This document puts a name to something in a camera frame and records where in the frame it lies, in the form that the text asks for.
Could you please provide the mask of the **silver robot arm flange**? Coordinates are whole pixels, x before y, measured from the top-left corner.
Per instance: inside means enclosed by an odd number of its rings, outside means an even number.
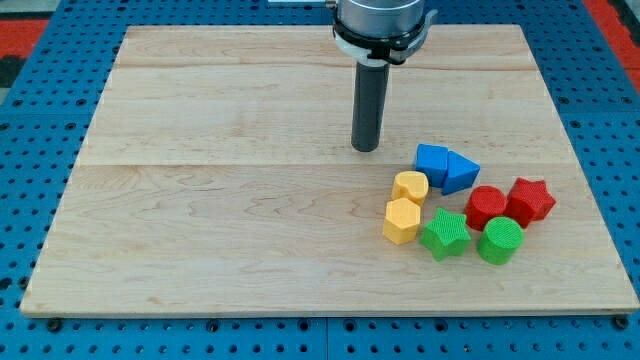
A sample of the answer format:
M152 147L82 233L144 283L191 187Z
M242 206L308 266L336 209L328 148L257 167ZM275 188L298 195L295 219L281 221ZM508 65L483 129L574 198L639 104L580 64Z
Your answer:
M339 0L333 36L361 65L401 65L420 50L437 17L425 0Z

